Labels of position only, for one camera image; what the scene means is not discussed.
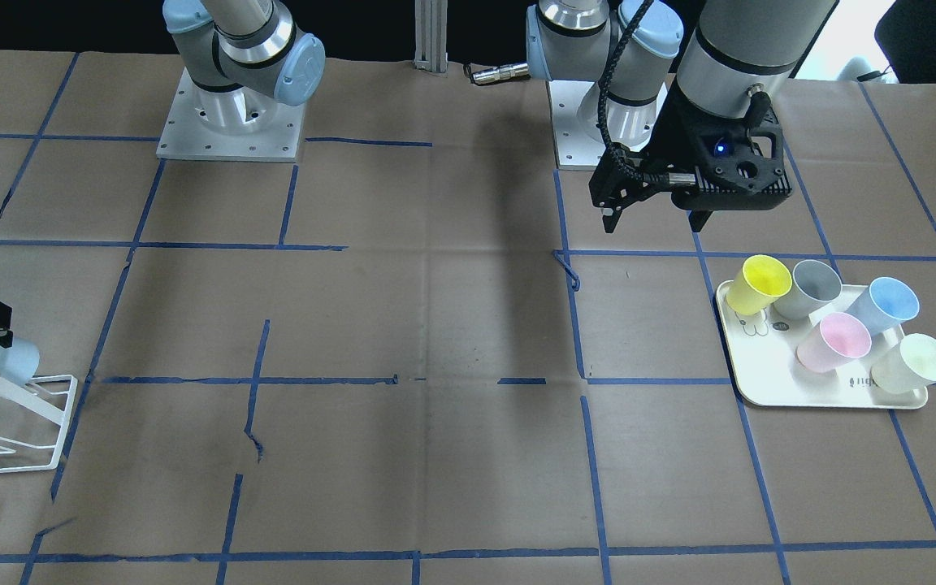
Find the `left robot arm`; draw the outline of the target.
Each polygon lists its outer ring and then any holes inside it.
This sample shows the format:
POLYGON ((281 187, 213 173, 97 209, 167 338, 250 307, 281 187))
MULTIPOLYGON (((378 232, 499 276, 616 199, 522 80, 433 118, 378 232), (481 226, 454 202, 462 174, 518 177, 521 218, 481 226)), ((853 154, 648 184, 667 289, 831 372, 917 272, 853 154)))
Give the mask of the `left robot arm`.
POLYGON ((577 121, 602 148, 588 192, 605 232, 662 193, 695 232, 714 212, 785 202, 773 97, 832 10, 832 1, 707 1, 687 31, 662 1, 528 7, 531 76, 588 84, 577 121))

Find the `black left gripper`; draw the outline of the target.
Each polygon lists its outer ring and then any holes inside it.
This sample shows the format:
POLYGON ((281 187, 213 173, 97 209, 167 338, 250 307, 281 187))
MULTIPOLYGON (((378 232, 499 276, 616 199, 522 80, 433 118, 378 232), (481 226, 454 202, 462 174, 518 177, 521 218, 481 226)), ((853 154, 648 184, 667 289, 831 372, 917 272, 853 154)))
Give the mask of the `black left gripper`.
MULTIPOLYGON (((783 130, 763 88, 743 92, 743 114, 709 114, 673 85, 655 123, 648 153, 662 171, 695 175, 695 184, 673 193, 673 203, 689 210, 691 233, 702 232, 714 211, 772 210, 792 194, 785 173, 783 130)), ((614 233, 625 195, 602 201, 602 225, 614 233)))

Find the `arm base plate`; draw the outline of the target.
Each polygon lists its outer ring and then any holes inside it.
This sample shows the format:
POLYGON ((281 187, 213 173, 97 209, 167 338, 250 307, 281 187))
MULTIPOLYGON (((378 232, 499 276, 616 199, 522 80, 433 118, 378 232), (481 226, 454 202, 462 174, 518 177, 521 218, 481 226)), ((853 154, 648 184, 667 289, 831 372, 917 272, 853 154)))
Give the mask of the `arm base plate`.
MULTIPOLYGON (((557 167, 593 171, 605 151, 597 127, 598 88, 582 80, 547 82, 552 134, 556 140, 557 167)), ((614 143, 631 151, 645 148, 668 96, 661 86, 655 100, 646 105, 625 105, 608 99, 608 130, 614 143)))
POLYGON ((208 92, 182 71, 156 156, 186 162, 296 163, 307 107, 255 90, 208 92))

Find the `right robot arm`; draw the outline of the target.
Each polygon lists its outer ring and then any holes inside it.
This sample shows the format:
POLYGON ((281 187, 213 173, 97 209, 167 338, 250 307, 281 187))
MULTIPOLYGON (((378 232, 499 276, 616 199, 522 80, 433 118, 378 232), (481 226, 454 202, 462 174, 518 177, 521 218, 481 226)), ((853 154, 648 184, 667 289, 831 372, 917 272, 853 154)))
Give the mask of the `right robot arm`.
POLYGON ((322 81, 323 42, 279 1, 166 1, 162 15, 205 138, 257 137, 275 111, 300 110, 322 81))

